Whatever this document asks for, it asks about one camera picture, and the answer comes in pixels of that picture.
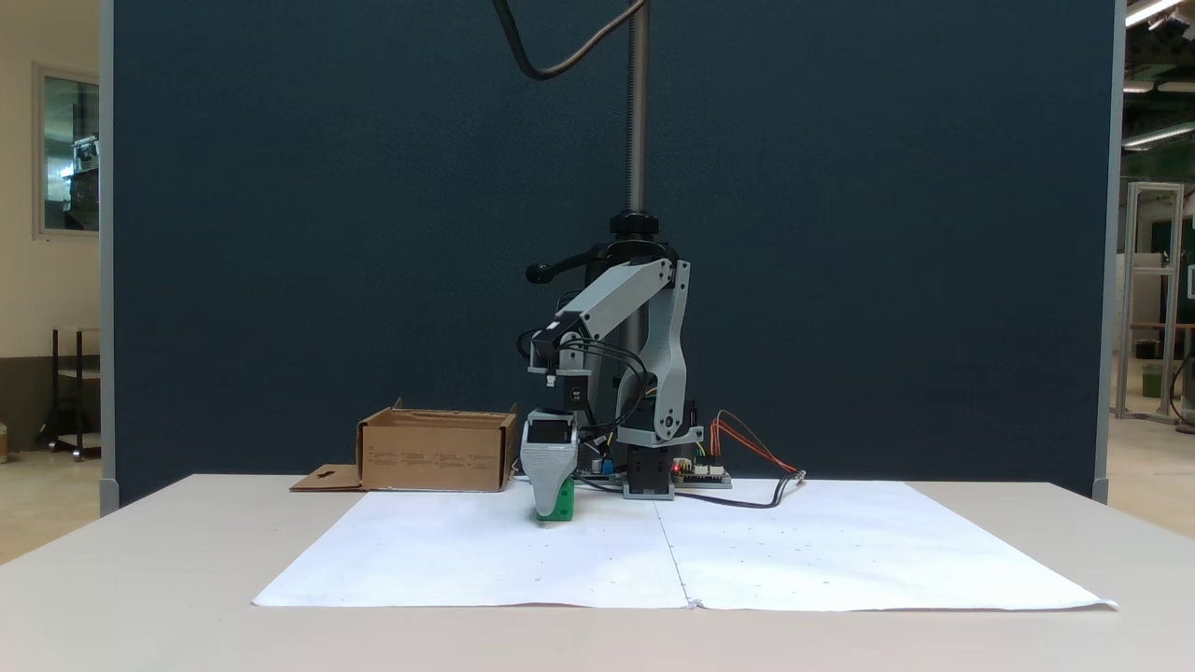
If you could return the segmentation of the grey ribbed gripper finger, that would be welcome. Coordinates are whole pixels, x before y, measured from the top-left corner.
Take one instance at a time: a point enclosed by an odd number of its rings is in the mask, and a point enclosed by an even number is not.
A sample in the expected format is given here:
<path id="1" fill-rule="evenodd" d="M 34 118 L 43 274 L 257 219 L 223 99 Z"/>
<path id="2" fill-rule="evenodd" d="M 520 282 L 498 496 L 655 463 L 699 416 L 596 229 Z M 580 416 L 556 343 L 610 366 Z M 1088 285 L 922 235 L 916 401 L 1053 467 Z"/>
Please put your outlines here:
<path id="1" fill-rule="evenodd" d="M 523 474 L 532 485 L 539 520 L 572 519 L 572 471 L 580 452 L 533 447 L 521 452 Z"/>

